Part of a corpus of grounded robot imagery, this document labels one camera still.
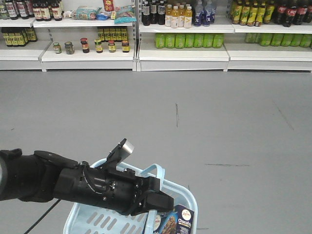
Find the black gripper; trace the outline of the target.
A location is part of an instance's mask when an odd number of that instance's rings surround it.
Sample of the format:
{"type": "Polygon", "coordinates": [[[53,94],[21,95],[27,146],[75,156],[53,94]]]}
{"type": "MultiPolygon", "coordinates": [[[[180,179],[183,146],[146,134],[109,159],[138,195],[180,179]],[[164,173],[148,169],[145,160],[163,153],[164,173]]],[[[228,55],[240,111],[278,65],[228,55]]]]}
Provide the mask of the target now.
{"type": "Polygon", "coordinates": [[[61,170],[53,196],[58,199],[116,211],[121,215],[138,215],[150,210],[172,211],[174,199],[160,192],[160,179],[147,177],[148,193],[143,189],[146,179],[134,170],[119,171],[115,167],[92,168],[81,164],[61,170]]]}

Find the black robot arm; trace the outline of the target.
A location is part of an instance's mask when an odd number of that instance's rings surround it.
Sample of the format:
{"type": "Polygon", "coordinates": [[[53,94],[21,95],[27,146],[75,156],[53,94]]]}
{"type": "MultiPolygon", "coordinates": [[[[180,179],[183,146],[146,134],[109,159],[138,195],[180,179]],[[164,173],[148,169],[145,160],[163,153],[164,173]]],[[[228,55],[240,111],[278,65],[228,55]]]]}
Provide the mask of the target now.
{"type": "Polygon", "coordinates": [[[60,155],[21,149],[0,153],[0,198],[25,202],[48,202],[54,198],[138,215],[150,210],[171,211],[174,199],[160,189],[156,177],[136,176],[134,170],[117,170],[120,149],[94,168],[60,155]]]}

